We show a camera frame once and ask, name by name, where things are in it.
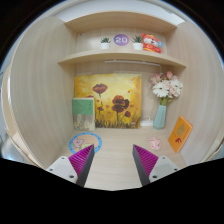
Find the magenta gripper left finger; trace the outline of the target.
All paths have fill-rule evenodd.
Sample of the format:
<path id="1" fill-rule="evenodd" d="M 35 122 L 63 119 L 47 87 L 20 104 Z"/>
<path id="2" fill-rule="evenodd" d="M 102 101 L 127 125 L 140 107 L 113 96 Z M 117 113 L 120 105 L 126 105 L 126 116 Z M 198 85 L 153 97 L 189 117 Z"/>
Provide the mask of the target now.
<path id="1" fill-rule="evenodd" d="M 47 168 L 47 171 L 83 187 L 86 183 L 94 155 L 94 146 L 90 145 L 70 157 L 59 157 Z"/>

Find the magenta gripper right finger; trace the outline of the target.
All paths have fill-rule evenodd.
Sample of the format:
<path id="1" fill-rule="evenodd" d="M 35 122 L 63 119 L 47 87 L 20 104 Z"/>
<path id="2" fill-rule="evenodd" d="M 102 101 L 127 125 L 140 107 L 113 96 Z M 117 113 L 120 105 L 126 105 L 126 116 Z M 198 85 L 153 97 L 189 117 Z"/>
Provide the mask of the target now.
<path id="1" fill-rule="evenodd" d="M 137 145 L 133 145 L 133 158 L 143 186 L 179 170 L 167 156 L 158 157 Z"/>

